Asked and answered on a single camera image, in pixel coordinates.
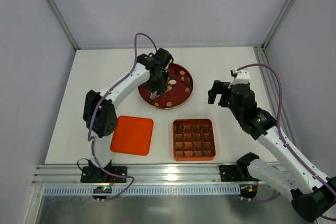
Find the white oval chocolate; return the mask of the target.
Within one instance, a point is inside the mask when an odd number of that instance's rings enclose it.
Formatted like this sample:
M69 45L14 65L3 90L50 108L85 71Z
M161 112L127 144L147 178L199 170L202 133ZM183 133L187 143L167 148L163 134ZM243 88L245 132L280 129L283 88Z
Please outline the white oval chocolate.
M177 83L176 80L170 80L170 81L169 81L169 84L170 84L170 85L175 85L176 83Z

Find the metal tweezers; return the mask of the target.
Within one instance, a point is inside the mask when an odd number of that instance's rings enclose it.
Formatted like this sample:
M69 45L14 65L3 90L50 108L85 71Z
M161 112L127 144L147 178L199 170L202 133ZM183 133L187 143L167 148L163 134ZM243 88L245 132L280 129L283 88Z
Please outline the metal tweezers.
M155 92L150 92L150 99L154 100L155 98L159 97L160 93L155 91Z

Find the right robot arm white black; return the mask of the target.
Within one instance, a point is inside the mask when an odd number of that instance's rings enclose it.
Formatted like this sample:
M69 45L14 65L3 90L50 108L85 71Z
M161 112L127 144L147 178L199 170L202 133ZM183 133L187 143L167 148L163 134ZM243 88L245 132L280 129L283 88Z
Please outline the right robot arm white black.
M254 153L237 160L243 178L265 182L285 196L305 221L314 222L335 205L335 178L312 164L277 127L275 118L258 108L249 83L214 81L208 103L220 95L219 106L229 108L244 132L264 146L279 161L284 172Z

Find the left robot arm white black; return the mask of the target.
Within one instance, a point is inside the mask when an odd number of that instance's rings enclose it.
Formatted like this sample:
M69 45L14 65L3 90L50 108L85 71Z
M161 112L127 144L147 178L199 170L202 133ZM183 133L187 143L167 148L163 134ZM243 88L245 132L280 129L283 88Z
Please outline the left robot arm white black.
M116 129L116 109L133 90L145 83L151 99L164 93L173 61L173 56L163 48L154 54L136 55L131 69L116 82L99 92L90 90L86 94L83 120L88 129L92 152L95 151L96 140L111 135Z

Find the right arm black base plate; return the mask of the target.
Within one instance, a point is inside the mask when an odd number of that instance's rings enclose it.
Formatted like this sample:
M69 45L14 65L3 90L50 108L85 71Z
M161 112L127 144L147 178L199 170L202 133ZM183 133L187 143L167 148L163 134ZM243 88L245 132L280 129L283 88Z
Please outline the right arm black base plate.
M256 182L246 167L239 165L219 165L221 182Z

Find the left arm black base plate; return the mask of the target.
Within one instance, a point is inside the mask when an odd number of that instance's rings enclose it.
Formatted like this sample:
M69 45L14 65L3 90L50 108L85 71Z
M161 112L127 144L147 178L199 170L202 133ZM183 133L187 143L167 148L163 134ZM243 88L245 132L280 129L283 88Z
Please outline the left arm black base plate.
M105 169L108 172L116 174L118 176L126 176L128 170L126 166L111 166L111 165L106 166ZM82 169L80 182L86 184L109 183L109 182L124 184L126 183L126 178L119 178L119 177L112 178L111 175L103 172L100 168L92 165L92 166L85 166Z

